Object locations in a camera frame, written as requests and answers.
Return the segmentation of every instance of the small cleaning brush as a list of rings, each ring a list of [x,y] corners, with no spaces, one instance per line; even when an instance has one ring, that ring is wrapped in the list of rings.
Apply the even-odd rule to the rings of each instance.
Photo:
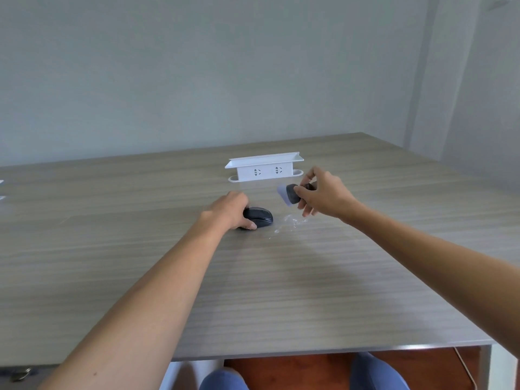
[[[300,197],[294,191],[295,186],[298,185],[295,183],[288,184],[287,186],[281,184],[276,189],[280,197],[282,197],[283,202],[286,203],[287,206],[291,206],[300,202]],[[316,187],[311,183],[307,183],[303,187],[307,190],[316,190]]]

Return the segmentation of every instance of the forearm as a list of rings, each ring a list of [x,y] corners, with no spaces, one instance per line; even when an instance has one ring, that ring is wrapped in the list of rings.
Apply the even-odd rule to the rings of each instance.
[[[429,236],[362,204],[341,219],[520,357],[520,268]]]
[[[204,217],[107,312],[43,389],[159,387],[225,232]]]

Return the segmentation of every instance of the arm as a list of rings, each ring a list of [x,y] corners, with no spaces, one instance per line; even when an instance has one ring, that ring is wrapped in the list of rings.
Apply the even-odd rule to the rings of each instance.
[[[447,302],[520,357],[520,268],[397,222],[360,202],[340,178],[314,167],[295,187],[303,216],[322,212],[366,234]]]
[[[255,229],[248,198],[230,192],[115,303],[41,389],[157,389],[224,233]]]

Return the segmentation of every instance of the computer mouse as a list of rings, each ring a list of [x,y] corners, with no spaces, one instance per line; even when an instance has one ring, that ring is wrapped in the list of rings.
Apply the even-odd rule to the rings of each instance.
[[[272,213],[265,208],[253,206],[251,208],[244,209],[244,217],[251,220],[256,224],[257,228],[270,226],[272,224]]]

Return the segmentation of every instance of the desk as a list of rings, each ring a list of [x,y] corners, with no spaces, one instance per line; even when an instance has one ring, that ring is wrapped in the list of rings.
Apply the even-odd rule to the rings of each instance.
[[[357,230],[303,222],[276,193],[299,178],[227,181],[229,158],[292,151],[389,216],[520,261],[520,197],[365,134],[4,167],[0,366],[63,361],[232,189],[275,223],[225,235],[174,359],[492,343]]]

